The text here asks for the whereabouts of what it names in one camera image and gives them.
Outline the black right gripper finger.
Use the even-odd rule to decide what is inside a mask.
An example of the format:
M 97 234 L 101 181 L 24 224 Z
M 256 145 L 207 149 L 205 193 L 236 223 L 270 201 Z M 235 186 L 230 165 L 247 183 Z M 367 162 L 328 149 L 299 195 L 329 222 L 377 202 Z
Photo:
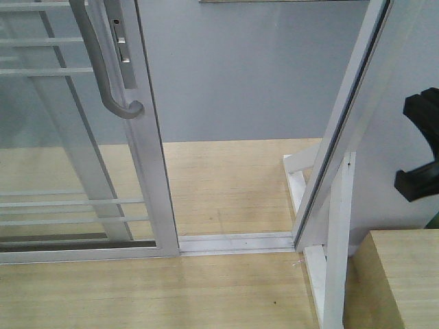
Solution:
M 438 88 L 405 99 L 403 114 L 420 130 L 438 160 Z
M 396 172 L 395 189 L 409 201 L 438 194 L 438 162 L 430 162 L 412 171 Z

